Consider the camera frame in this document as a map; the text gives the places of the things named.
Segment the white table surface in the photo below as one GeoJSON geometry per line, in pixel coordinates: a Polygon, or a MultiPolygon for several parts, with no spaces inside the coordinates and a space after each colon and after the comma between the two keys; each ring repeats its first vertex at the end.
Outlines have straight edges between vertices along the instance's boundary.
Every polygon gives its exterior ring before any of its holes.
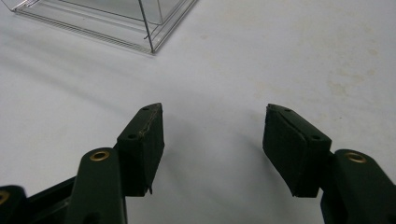
{"type": "Polygon", "coordinates": [[[292,108],[396,181],[396,2],[200,0],[155,56],[0,7],[0,186],[28,196],[112,147],[163,103],[153,195],[130,223],[323,223],[262,151],[265,107],[292,108]]]}

